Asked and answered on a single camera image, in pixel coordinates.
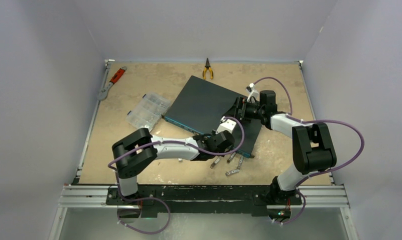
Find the dark grey network switch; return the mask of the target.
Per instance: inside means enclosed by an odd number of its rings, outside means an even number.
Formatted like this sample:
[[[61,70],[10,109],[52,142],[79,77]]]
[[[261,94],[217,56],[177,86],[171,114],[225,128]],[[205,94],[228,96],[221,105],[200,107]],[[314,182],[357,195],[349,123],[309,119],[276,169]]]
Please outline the dark grey network switch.
[[[215,139],[217,128],[224,116],[235,111],[235,102],[241,94],[191,76],[177,98],[167,110],[164,120],[194,134],[195,146],[209,152],[217,152],[216,146],[206,144]],[[237,123],[232,130],[234,147],[244,157],[253,158],[254,145],[259,136],[262,124],[254,119],[251,122],[241,121],[243,128]]]

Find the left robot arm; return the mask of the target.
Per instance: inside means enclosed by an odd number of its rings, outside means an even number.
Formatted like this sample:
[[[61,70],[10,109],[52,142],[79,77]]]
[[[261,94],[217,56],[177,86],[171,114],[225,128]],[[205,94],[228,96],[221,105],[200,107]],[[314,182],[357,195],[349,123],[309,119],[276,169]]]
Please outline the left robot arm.
[[[234,144],[235,138],[228,130],[177,139],[152,135],[147,128],[140,128],[112,145],[113,161],[108,167],[116,172],[119,199],[131,205],[138,199],[137,176],[153,161],[207,161],[228,154]]]

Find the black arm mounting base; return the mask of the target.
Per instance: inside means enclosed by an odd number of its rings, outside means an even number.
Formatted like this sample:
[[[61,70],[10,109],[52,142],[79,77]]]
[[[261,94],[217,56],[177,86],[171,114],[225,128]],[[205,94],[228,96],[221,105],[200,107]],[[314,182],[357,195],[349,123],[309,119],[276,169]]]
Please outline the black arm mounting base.
[[[275,215],[277,210],[300,207],[298,193],[277,193],[270,185],[160,185],[140,184],[138,191],[121,198],[116,187],[107,189],[106,205],[135,206],[141,217],[159,213]]]

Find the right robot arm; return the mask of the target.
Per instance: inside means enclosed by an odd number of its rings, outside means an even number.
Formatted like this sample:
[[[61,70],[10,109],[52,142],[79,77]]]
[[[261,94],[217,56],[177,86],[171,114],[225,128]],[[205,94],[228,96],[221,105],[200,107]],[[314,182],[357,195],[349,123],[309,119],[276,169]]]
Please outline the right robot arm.
[[[337,156],[326,123],[303,123],[278,110],[276,93],[262,90],[259,98],[237,97],[230,115],[242,122],[259,120],[267,129],[292,140],[292,165],[276,176],[267,197],[277,204],[295,195],[297,184],[310,173],[323,172],[337,163]]]

